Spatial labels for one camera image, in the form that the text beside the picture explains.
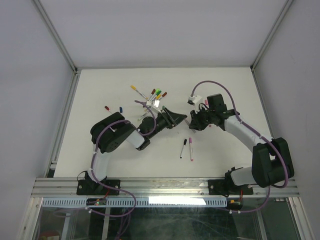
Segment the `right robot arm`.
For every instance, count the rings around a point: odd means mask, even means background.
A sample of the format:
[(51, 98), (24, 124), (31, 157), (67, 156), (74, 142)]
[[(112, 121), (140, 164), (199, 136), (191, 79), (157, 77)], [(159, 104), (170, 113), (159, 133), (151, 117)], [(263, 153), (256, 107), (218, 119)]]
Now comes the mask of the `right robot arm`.
[(213, 190), (229, 196), (240, 193), (249, 185), (261, 188), (285, 188), (295, 170), (287, 141), (260, 134), (255, 128), (244, 122), (235, 108), (228, 109), (221, 94), (207, 97), (208, 104), (200, 96), (189, 96), (188, 104), (194, 106), (190, 112), (189, 128), (203, 131), (209, 125), (215, 125), (236, 137), (252, 153), (250, 167), (232, 167), (224, 179), (213, 184)]

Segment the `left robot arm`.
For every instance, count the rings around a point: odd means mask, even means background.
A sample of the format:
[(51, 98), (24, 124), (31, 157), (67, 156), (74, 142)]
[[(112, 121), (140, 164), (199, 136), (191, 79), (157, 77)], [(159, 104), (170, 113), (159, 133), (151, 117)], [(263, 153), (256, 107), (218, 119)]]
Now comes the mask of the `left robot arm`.
[(136, 150), (142, 151), (150, 145), (150, 139), (164, 129), (172, 129), (187, 118), (187, 115), (175, 113), (164, 107), (155, 116), (146, 116), (135, 127), (120, 112), (96, 123), (90, 130), (93, 143), (93, 156), (90, 168), (85, 171), (84, 179), (79, 180), (78, 196), (118, 196), (120, 180), (110, 180), (107, 168), (112, 152), (123, 142), (130, 143)]

